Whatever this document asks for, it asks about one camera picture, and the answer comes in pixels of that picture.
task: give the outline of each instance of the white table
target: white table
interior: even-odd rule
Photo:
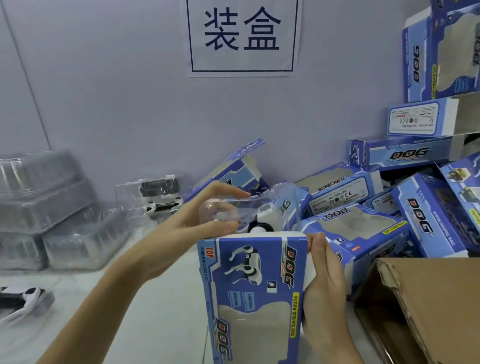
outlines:
[[[142,232],[138,230],[122,251],[140,238]],[[207,315],[198,268],[197,252],[190,250],[161,277],[146,283],[139,290],[110,347],[105,364],[202,363]],[[52,288],[56,296],[48,317],[30,327],[17,328],[15,334],[21,334],[21,342],[19,337],[14,338],[12,331],[0,332],[0,364],[35,363],[104,271],[71,275],[48,271],[21,276],[0,275],[2,286],[26,283]]]
[[[347,304],[347,320],[348,327],[350,328],[350,333],[352,334],[353,341],[357,347],[360,355],[363,358],[365,364],[381,364],[382,362],[377,356],[375,349],[368,337],[363,330],[363,327],[353,311],[353,305],[351,303]],[[316,354],[312,351],[310,344],[305,338],[303,329],[300,332],[300,346],[299,346],[299,355],[298,355],[298,364],[319,364],[319,359]],[[213,364],[212,356],[212,346],[210,344],[210,337],[208,337],[206,346],[205,346],[205,356],[204,364]]]

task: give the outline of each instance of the white paper sign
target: white paper sign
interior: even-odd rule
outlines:
[[[302,0],[182,0],[190,77],[289,76]]]

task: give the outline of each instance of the person's right hand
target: person's right hand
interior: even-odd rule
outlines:
[[[362,363],[348,331],[343,264],[325,234],[309,234],[317,276],[303,298],[303,331],[322,364]]]

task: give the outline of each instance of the gray wall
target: gray wall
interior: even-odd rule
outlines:
[[[28,81],[0,8],[0,154],[47,150]]]
[[[261,136],[297,180],[385,133],[402,102],[401,30],[427,0],[304,0],[298,74],[187,78],[176,0],[3,0],[53,148],[99,194],[146,175],[199,179]]]

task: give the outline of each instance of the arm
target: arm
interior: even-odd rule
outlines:
[[[213,182],[114,261],[37,364],[101,364],[140,287],[165,272],[198,239],[233,233],[236,221],[199,225],[200,205],[215,195],[250,196]]]
[[[303,299],[303,330],[323,364],[363,364],[348,331],[343,265],[322,233],[311,236],[317,276]]]

